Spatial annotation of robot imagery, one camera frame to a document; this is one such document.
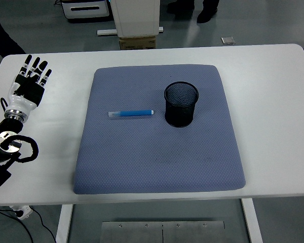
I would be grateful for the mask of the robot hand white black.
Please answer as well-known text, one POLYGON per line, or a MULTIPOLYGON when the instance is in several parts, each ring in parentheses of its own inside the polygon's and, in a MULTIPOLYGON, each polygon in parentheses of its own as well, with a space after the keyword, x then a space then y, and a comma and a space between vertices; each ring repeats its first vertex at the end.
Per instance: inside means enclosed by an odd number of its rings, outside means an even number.
POLYGON ((39 57, 36 57, 34 61, 31 55, 26 57, 10 87, 5 117, 19 116, 26 120, 39 106, 45 85, 52 73, 51 69, 45 70, 47 65, 48 62, 41 61, 39 57))

